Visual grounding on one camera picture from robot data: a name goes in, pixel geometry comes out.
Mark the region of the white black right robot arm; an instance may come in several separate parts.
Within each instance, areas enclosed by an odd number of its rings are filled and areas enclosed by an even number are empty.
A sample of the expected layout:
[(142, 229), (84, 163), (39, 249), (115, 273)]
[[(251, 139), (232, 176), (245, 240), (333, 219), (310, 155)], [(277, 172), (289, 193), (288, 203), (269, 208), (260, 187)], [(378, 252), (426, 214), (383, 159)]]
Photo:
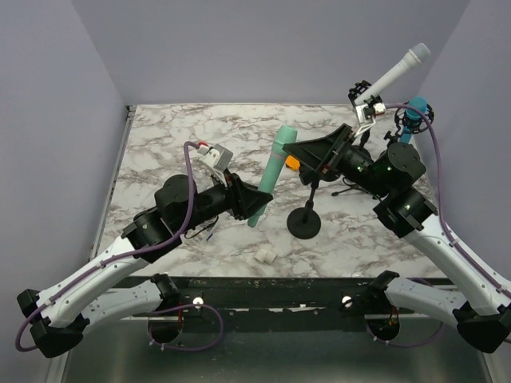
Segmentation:
[(426, 255), (457, 288), (439, 290), (385, 271), (370, 284), (369, 307), (425, 314), (455, 328), (475, 349), (495, 352), (510, 335), (509, 280), (455, 237), (440, 210), (414, 188), (426, 167), (412, 144), (390, 144), (372, 160), (354, 140), (351, 126), (343, 124), (322, 138), (285, 144), (283, 151), (300, 162), (303, 184), (343, 176), (376, 197), (382, 225)]

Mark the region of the mint green microphone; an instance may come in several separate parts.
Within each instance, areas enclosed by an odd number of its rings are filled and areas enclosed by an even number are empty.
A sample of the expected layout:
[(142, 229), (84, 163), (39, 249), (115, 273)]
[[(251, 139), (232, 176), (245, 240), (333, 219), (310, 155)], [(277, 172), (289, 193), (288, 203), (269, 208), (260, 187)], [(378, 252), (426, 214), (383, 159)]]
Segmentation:
[(263, 171), (261, 181), (259, 182), (258, 190), (271, 194), (279, 179), (280, 173), (286, 162), (288, 154), (283, 150), (285, 144), (292, 144), (296, 142), (297, 130), (288, 125), (282, 125), (275, 135), (272, 142), (270, 156), (268, 157), (267, 165)]

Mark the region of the black round-base microphone stand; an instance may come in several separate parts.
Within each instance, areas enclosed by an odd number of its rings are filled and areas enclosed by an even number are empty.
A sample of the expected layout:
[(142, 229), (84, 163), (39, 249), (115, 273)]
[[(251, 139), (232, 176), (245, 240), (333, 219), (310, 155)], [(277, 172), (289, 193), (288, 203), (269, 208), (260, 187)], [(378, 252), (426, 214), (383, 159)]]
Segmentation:
[(317, 173), (301, 165), (299, 178), (303, 185), (310, 185), (311, 192), (303, 207), (294, 209), (287, 217), (287, 229), (297, 239), (312, 239), (320, 231), (321, 219), (314, 210), (314, 198), (320, 182), (334, 182), (341, 174), (328, 171), (326, 174)]

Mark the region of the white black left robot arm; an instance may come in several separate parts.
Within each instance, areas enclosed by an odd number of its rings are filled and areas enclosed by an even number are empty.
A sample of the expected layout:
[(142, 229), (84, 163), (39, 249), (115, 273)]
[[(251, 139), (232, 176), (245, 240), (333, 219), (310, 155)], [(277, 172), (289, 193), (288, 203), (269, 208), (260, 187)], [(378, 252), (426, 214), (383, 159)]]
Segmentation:
[(156, 274), (131, 288), (117, 284), (182, 244), (182, 235), (227, 212), (237, 220), (251, 218), (272, 201), (272, 194), (248, 184), (235, 173), (198, 192), (195, 181), (180, 174), (156, 191), (155, 207), (137, 214), (114, 242), (68, 278), (45, 290), (26, 289), (17, 296), (22, 324), (34, 341), (15, 347), (39, 350), (53, 358), (74, 348), (98, 326), (136, 314), (171, 314), (180, 302), (173, 281)]

